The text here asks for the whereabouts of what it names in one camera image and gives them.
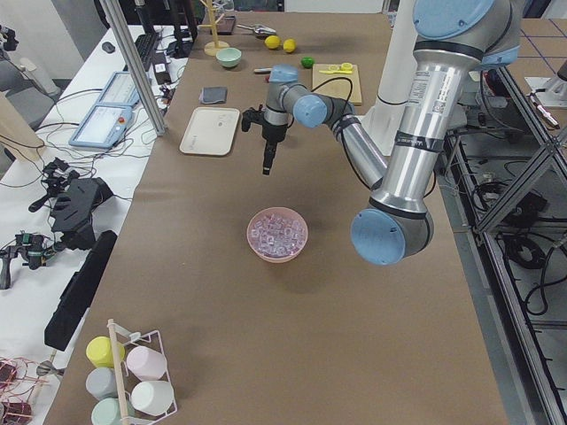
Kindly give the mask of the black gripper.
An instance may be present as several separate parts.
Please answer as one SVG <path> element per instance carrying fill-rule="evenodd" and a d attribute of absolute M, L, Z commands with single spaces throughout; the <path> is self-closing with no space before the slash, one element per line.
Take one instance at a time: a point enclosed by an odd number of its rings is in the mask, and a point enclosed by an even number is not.
<path fill-rule="evenodd" d="M 258 124 L 262 128 L 262 137 L 266 140 L 262 162 L 263 175 L 270 175 L 276 157 L 277 144 L 282 142 L 286 136 L 288 119 L 288 112 L 277 111 L 262 105 L 258 109 L 249 108 L 243 112 L 242 131 L 248 132 L 252 124 Z"/>

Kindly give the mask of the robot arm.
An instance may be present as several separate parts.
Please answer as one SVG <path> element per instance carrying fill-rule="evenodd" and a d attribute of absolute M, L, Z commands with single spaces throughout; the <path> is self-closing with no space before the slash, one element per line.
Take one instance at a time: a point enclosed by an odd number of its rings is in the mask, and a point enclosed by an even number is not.
<path fill-rule="evenodd" d="M 392 151 L 377 145 L 378 130 L 367 131 L 377 112 L 359 119 L 341 98 L 315 94 L 298 80 L 293 66 L 271 70 L 266 103 L 248 109 L 242 129 L 259 125 L 265 140 L 262 172 L 269 174 L 289 120 L 308 128 L 325 125 L 342 145 L 370 196 L 353 219 L 351 239 L 370 263 L 387 266 L 415 255 L 431 241 L 432 217 L 425 191 L 462 84 L 470 72 L 512 63 L 519 51 L 520 1 L 403 1 L 389 46 L 392 65 L 411 54 L 413 77 L 404 82 L 402 114 Z"/>

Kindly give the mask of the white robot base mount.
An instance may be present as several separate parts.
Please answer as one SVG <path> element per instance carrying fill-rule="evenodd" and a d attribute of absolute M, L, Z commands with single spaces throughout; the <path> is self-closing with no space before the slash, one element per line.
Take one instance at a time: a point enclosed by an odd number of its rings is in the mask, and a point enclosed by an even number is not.
<path fill-rule="evenodd" d="M 410 0 L 399 2 L 377 100 L 362 119 L 362 125 L 375 139 L 395 135 L 408 102 L 416 71 L 413 56 L 417 38 L 413 21 L 415 3 Z"/>

